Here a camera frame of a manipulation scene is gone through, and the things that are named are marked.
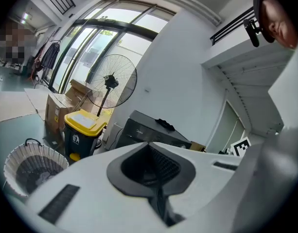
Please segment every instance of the hanging clothes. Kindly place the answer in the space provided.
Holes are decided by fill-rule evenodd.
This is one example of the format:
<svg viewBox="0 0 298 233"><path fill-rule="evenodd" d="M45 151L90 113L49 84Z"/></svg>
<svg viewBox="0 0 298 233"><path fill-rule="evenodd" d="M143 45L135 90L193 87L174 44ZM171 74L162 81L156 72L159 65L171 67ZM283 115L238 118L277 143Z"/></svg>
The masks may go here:
<svg viewBox="0 0 298 233"><path fill-rule="evenodd" d="M47 44L47 41L43 44L42 47L40 47L40 49L38 50L38 52L37 52L37 54L35 55L34 59L39 58L39 55L41 55L41 53L43 52L43 50L44 50L46 44Z"/></svg>
<svg viewBox="0 0 298 233"><path fill-rule="evenodd" d="M52 69L53 65L55 64L59 51L60 51L59 42L52 43L41 60L41 67L46 69L47 68Z"/></svg>

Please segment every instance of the floor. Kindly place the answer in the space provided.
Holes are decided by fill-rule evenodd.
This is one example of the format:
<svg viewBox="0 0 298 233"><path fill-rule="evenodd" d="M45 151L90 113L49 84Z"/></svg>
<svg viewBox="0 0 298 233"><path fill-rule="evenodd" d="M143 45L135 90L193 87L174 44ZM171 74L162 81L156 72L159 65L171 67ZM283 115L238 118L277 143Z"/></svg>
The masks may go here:
<svg viewBox="0 0 298 233"><path fill-rule="evenodd" d="M27 77L15 75L12 68L0 67L0 91L24 91L24 88L33 88L34 85ZM54 134L42 121L38 114L14 118L0 122L0 186L5 178L3 174L4 162L8 154L27 138L35 138L61 154L64 154L63 140L60 135ZM94 154L105 151L103 146ZM74 161L67 157L70 164ZM4 191L13 194L12 190L5 186Z"/></svg>

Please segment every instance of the white panel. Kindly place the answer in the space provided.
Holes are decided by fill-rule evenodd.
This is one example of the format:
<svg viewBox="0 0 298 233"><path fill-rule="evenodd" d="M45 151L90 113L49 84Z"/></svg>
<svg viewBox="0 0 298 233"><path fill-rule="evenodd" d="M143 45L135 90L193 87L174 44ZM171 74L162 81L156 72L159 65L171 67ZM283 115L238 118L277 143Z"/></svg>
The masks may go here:
<svg viewBox="0 0 298 233"><path fill-rule="evenodd" d="M223 151L225 149L236 121L236 113L233 111L229 103L226 103L221 120L219 122L219 126L215 132L214 137L210 141L209 146L207 146L207 152L218 153L219 151Z"/></svg>
<svg viewBox="0 0 298 233"><path fill-rule="evenodd" d="M298 47L269 94L285 127L298 127Z"/></svg>

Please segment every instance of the trash bin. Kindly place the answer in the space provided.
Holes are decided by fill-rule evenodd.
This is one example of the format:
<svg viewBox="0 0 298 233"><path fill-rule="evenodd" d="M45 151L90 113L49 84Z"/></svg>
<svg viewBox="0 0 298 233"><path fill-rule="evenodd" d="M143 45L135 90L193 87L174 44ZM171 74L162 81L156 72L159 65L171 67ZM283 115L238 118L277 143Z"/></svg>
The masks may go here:
<svg viewBox="0 0 298 233"><path fill-rule="evenodd" d="M83 109L65 115L66 155L77 153L85 158L95 149L106 122Z"/></svg>
<svg viewBox="0 0 298 233"><path fill-rule="evenodd" d="M4 176L11 188L27 197L41 184L69 167L67 159L57 151L28 138L7 157Z"/></svg>

